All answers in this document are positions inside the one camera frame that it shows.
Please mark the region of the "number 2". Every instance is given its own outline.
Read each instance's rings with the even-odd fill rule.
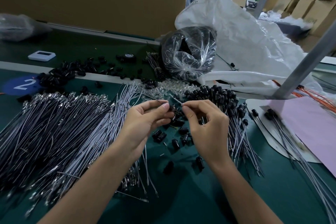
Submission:
[[[17,90],[26,90],[27,88],[23,88],[23,86],[32,85],[32,84],[36,83],[36,80],[34,80],[34,79],[28,79],[28,80],[25,80],[25,82],[31,82],[31,83],[22,84],[22,85],[16,86],[14,89],[17,89]]]

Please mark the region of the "hand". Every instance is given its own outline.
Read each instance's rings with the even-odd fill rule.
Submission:
[[[168,111],[168,101],[160,101],[164,104],[156,100],[146,101],[127,112],[115,143],[126,151],[124,155],[130,157],[132,163],[140,158],[151,131],[170,123],[174,117],[174,112]]]
[[[189,120],[190,132],[199,154],[208,165],[220,168],[230,160],[227,140],[229,118],[210,100],[188,101],[182,110]],[[208,122],[198,123],[198,117],[206,116]]]

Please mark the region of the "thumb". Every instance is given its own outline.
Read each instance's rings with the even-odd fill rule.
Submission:
[[[163,116],[169,110],[169,103],[164,103],[163,105],[159,106],[156,110],[146,113],[144,116],[147,117],[151,122],[155,120],[163,119]]]
[[[195,129],[199,125],[195,112],[191,110],[189,107],[187,107],[186,105],[182,107],[182,110],[185,116],[187,117],[187,119],[189,120],[190,130]]]

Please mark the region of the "device screen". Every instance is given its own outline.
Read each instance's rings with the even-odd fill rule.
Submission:
[[[36,53],[36,54],[42,54],[42,55],[47,55],[47,56],[49,56],[49,55],[51,55],[52,53],[47,53],[47,52],[38,52],[38,53]]]

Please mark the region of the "white digital timer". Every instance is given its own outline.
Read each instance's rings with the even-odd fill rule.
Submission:
[[[29,55],[28,59],[38,60],[38,61],[49,61],[53,57],[56,57],[56,54],[54,52],[37,51]]]

